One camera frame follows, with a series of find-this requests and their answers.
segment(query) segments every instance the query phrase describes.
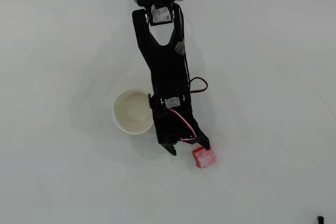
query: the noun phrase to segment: red cube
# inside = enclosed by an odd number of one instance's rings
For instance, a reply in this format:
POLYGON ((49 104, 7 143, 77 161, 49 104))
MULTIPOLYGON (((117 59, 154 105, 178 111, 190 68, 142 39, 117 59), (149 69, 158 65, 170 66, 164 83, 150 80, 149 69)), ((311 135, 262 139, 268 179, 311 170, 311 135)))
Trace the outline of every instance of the red cube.
POLYGON ((193 155, 198 168, 205 168, 217 162, 216 155, 212 149, 207 151, 204 147, 193 150, 193 155))

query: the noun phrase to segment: black wire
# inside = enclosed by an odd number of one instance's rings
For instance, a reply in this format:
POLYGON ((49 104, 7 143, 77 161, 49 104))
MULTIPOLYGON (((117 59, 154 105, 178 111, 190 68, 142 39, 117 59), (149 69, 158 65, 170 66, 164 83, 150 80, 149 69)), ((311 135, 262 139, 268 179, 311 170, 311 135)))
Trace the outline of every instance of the black wire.
POLYGON ((193 80, 196 80, 196 79, 202 80, 202 81, 205 83, 206 87, 205 87, 204 89, 192 90, 192 91, 190 91, 190 93, 201 93, 201 92, 204 92, 205 90, 208 89, 208 87, 209 87, 208 82, 207 82, 206 80, 204 80, 203 78, 201 78, 201 77, 195 77, 195 78, 193 78, 193 79, 190 81, 190 83, 191 83, 193 80))
MULTIPOLYGON (((180 15, 181 15, 181 32, 182 32, 182 41, 183 41, 183 44, 184 44, 184 16, 183 16, 183 12, 182 12, 182 9, 180 7, 179 4, 177 3, 174 3, 178 9, 180 10, 180 15)), ((188 67, 188 61, 187 61, 187 54, 184 54, 184 62, 185 62, 185 68, 187 70, 187 78, 188 78, 188 87, 189 87, 189 90, 190 90, 190 74, 189 74, 189 67, 188 67)))

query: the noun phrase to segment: white wire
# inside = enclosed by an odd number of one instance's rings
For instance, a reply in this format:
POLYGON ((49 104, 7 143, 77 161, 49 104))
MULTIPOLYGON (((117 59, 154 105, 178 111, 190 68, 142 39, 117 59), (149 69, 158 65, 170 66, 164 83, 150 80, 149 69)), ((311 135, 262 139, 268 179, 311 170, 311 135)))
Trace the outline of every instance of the white wire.
POLYGON ((188 126, 188 128, 193 132, 194 137, 197 138, 196 133, 195 133, 194 129, 190 126, 190 124, 188 124, 188 122, 180 114, 178 114, 175 110, 172 110, 172 109, 169 109, 169 110, 172 111, 173 113, 175 113, 188 126))

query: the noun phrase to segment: red wire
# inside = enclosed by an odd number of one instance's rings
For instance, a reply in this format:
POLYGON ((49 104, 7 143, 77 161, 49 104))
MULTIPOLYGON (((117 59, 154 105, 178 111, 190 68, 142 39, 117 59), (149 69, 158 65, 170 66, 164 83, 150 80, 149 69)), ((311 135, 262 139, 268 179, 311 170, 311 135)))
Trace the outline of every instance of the red wire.
POLYGON ((195 80, 195 79, 200 79, 200 80, 204 81, 204 83, 206 84, 206 88, 204 88, 204 89, 192 90, 192 91, 190 91, 190 93, 200 93, 200 92, 203 92, 203 91, 207 90, 207 88, 209 87, 209 84, 208 84, 208 82, 207 82, 206 80, 204 80, 204 79, 201 78, 201 77, 195 77, 194 79, 192 79, 192 80, 190 81, 190 83, 191 83, 193 80, 195 80))
POLYGON ((173 112, 175 115, 177 115, 184 123, 185 123, 185 125, 191 130, 191 132, 193 133, 193 135, 194 135, 194 139, 195 138, 197 138, 197 136, 196 136, 196 133, 195 133, 195 131, 193 130, 193 128, 190 126, 190 124, 188 124, 188 122, 180 115, 180 114, 178 114, 175 110, 172 110, 172 109, 170 109, 170 108, 168 108, 171 112, 173 112))

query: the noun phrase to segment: paper cup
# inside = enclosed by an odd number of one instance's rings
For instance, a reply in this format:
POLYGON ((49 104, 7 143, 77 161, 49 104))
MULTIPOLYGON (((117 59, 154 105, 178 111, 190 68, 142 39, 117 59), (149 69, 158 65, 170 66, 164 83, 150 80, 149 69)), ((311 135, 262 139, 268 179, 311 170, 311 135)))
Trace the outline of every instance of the paper cup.
POLYGON ((131 89, 119 95, 112 112, 117 126, 129 134, 142 134, 154 124, 148 93, 141 89, 131 89))

